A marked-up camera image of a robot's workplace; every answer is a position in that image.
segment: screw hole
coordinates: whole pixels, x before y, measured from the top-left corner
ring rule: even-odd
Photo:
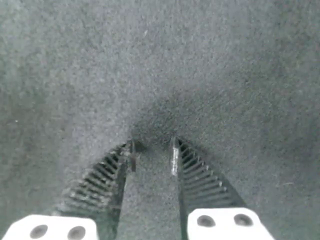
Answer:
[[[48,230],[48,226],[47,225],[36,226],[30,232],[30,238],[39,239],[39,238],[43,237],[46,234],[47,230]]]
[[[69,240],[81,240],[86,235],[86,229],[83,226],[75,226],[68,233]]]
[[[202,215],[197,219],[197,223],[201,227],[211,228],[216,225],[212,217],[207,215]]]
[[[237,214],[234,216],[235,224],[239,226],[249,227],[252,226],[254,223],[252,222],[251,218],[244,214]]]

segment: white plastic bracket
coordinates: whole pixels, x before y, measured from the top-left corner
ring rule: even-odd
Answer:
[[[2,240],[99,240],[89,218],[29,215],[14,222]]]
[[[199,208],[188,216],[189,240],[274,240],[247,208]]]

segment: ridged rubber pad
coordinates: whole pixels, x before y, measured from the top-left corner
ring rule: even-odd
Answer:
[[[174,137],[171,149],[171,173],[178,180],[183,240],[187,239],[187,219],[193,210],[246,206],[227,179],[207,165],[190,143]]]
[[[110,150],[94,164],[63,197],[54,214],[91,218],[97,223],[101,239],[115,239],[128,162],[134,151],[132,144],[129,142]]]

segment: bolt hole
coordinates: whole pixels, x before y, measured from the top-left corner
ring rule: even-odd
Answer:
[[[201,227],[211,228],[216,225],[212,217],[207,215],[202,215],[197,219],[197,223]]]
[[[46,234],[47,230],[48,230],[48,226],[47,225],[36,226],[30,232],[30,238],[39,239],[39,238],[43,237]]]
[[[234,216],[235,224],[239,226],[249,227],[252,226],[254,223],[252,222],[251,218],[244,214],[237,214]]]
[[[69,240],[81,240],[86,235],[86,229],[83,226],[75,226],[68,233]]]

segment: gray carpet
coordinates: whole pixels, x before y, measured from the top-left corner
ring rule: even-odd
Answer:
[[[320,239],[319,12],[318,0],[0,0],[0,235],[50,212],[114,145],[163,151],[179,134],[276,239]],[[159,159],[128,178],[121,239],[179,239]]]

